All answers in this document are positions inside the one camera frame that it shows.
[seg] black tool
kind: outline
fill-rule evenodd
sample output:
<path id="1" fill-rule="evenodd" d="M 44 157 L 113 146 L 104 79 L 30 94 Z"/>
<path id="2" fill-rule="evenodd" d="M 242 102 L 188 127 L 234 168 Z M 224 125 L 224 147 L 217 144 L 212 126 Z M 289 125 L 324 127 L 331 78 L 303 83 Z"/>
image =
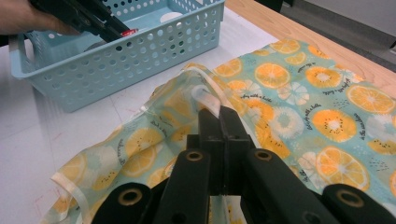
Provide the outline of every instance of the black tool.
<path id="1" fill-rule="evenodd" d="M 199 134 L 188 135 L 187 150 L 178 155 L 169 179 L 145 195 L 149 202 L 119 203 L 127 190 L 147 192 L 146 186 L 133 184 L 113 191 L 93 223 L 206 224 L 211 195 L 240 195 L 248 224 L 396 223 L 388 210 L 359 189 L 330 185 L 318 195 L 306 188 L 275 153 L 255 148 L 237 113 L 223 106 L 218 119 L 208 110 L 200 111 Z M 116 206 L 124 209 L 103 209 Z"/>
<path id="2" fill-rule="evenodd" d="M 79 32 L 99 35 L 106 42 L 123 37 L 129 28 L 100 0 L 30 0 L 37 9 L 54 15 Z"/>

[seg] cloth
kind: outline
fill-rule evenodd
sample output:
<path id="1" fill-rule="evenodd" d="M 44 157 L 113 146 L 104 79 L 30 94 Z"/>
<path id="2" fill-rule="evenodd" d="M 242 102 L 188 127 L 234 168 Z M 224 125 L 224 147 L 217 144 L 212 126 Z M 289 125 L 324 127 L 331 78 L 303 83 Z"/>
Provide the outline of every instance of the cloth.
<path id="1" fill-rule="evenodd" d="M 131 121 L 52 177 L 65 194 L 43 223 L 90 223 L 117 186 L 160 183 L 186 135 L 197 133 L 198 111 L 219 105 L 235 109 L 256 146 L 274 151 L 309 189 L 348 184 L 396 216 L 395 101 L 319 49 L 284 39 L 213 71 L 186 65 Z M 213 223 L 245 223 L 237 198 L 212 203 L 221 204 Z"/>

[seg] red label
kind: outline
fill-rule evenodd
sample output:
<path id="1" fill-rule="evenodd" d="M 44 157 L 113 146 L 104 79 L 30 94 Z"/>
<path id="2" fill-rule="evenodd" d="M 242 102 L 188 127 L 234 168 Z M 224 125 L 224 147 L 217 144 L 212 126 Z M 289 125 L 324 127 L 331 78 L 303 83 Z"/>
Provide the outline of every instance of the red label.
<path id="1" fill-rule="evenodd" d="M 132 29 L 132 30 L 127 30 L 121 33 L 122 36 L 127 36 L 127 35 L 132 35 L 134 33 L 136 33 L 138 31 L 138 29 Z"/>

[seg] wooden table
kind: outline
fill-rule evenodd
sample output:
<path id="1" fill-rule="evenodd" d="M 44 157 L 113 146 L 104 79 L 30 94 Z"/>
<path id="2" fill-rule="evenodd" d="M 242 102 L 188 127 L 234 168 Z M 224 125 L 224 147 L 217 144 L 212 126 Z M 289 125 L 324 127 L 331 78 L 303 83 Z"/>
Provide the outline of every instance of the wooden table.
<path id="1" fill-rule="evenodd" d="M 396 99 L 396 74 L 292 21 L 254 0 L 226 0 L 225 6 L 278 39 L 286 37 L 312 44 L 336 62 L 364 77 Z"/>

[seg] light blue plastic basket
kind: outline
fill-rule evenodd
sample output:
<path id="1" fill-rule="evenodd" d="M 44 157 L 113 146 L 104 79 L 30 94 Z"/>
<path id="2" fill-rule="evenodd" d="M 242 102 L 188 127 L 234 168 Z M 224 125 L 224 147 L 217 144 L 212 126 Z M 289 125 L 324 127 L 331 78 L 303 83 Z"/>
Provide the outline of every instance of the light blue plastic basket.
<path id="1" fill-rule="evenodd" d="M 10 41 L 11 73 L 25 78 L 72 112 L 144 78 L 182 63 L 219 44 L 224 0 L 106 0 L 112 12 L 139 32 L 96 49 L 101 41 L 52 32 L 28 34 L 34 55 L 26 55 L 23 36 Z M 182 15 L 160 23 L 166 13 Z"/>

